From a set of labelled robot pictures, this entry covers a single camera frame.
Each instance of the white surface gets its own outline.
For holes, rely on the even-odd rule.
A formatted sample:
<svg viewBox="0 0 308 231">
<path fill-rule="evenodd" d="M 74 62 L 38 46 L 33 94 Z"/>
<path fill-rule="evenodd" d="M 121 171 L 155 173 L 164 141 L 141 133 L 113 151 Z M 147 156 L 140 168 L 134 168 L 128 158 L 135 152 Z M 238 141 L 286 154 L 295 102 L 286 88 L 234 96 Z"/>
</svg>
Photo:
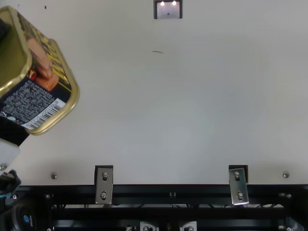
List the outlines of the white surface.
<svg viewBox="0 0 308 231">
<path fill-rule="evenodd" d="M 186 0 L 179 20 L 154 20 L 152 0 L 9 3 L 81 88 L 20 146 L 23 184 L 93 184 L 95 165 L 115 184 L 228 184 L 239 164 L 251 184 L 308 183 L 307 0 Z"/>
<path fill-rule="evenodd" d="M 20 149 L 16 144 L 0 139 L 0 165 L 5 165 L 5 171 L 10 171 L 10 164 L 20 154 Z"/>
</svg>

